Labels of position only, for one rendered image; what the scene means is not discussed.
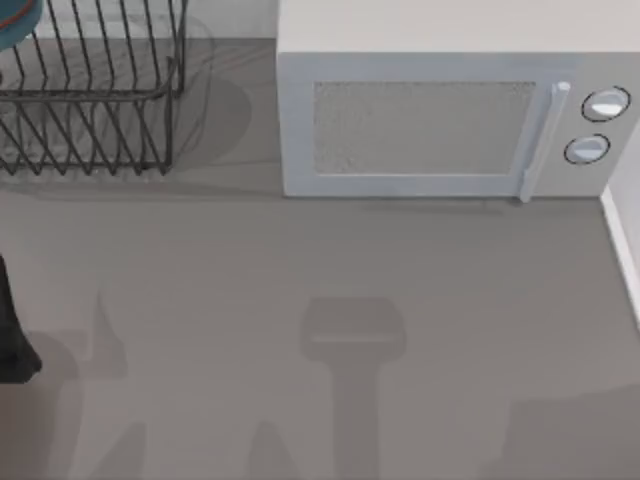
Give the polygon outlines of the teal plate with red rim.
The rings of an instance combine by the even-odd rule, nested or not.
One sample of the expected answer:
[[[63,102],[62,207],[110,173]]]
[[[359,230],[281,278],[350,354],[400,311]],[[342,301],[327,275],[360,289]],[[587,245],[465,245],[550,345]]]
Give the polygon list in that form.
[[[15,47],[39,24],[43,0],[0,0],[0,52]]]

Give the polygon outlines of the small round microwave knob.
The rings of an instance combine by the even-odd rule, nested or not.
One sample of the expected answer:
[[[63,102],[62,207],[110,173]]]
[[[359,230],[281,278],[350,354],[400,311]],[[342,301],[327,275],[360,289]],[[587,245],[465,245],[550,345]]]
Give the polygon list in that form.
[[[589,165],[603,159],[611,147],[609,139],[594,134],[573,139],[564,150],[564,158],[573,165]]]

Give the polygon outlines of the pale microwave door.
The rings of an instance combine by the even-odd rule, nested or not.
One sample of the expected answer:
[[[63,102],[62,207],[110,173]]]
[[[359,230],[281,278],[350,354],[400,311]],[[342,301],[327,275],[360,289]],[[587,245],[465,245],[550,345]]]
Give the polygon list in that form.
[[[536,56],[282,53],[289,197],[515,197],[559,69]]]

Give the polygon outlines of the pale microwave oven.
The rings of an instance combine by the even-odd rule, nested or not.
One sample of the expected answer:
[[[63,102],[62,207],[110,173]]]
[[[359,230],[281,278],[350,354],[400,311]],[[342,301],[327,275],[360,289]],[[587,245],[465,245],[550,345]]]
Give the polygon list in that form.
[[[281,0],[282,53],[468,53],[536,56],[561,72],[571,91],[533,198],[597,197],[640,124],[640,0]],[[631,105],[593,123],[582,103],[618,86]],[[602,134],[600,161],[573,165],[575,138]]]

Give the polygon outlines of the large round microwave knob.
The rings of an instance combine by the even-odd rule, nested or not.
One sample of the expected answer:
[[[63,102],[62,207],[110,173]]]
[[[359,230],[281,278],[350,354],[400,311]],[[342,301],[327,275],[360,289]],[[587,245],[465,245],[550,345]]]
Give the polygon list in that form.
[[[613,86],[591,93],[582,103],[582,116],[593,123],[614,120],[631,105],[631,95],[624,88]]]

